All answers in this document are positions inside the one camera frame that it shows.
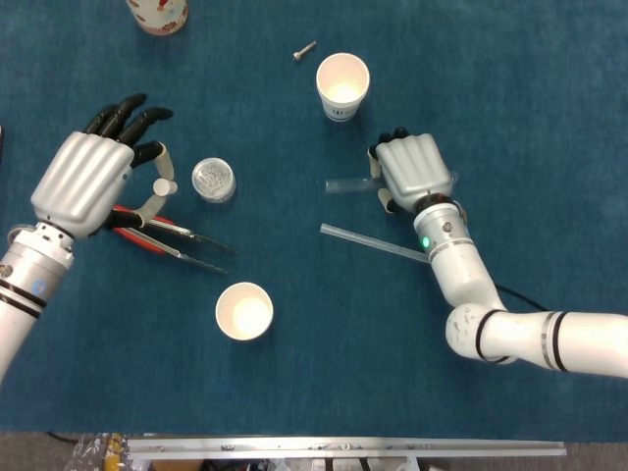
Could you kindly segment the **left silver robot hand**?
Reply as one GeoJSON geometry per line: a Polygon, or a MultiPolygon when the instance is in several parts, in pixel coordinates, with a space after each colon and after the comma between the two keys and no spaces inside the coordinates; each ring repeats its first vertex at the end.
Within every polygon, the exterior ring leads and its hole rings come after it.
{"type": "Polygon", "coordinates": [[[133,94],[102,108],[57,150],[30,202],[43,237],[82,239],[101,229],[139,229],[156,216],[178,185],[169,150],[161,141],[139,141],[153,124],[174,112],[164,107],[132,112],[147,99],[133,94]],[[152,194],[136,209],[115,207],[134,169],[152,163],[158,179],[152,194]]]}

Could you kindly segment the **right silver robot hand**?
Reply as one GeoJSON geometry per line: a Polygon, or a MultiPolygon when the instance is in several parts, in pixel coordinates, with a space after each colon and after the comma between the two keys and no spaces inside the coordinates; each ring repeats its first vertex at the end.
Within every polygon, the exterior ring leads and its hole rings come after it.
{"type": "Polygon", "coordinates": [[[387,213],[417,214],[425,198],[450,197],[453,178],[429,133],[383,132],[367,149],[370,174],[381,179],[378,198],[387,213]]]}

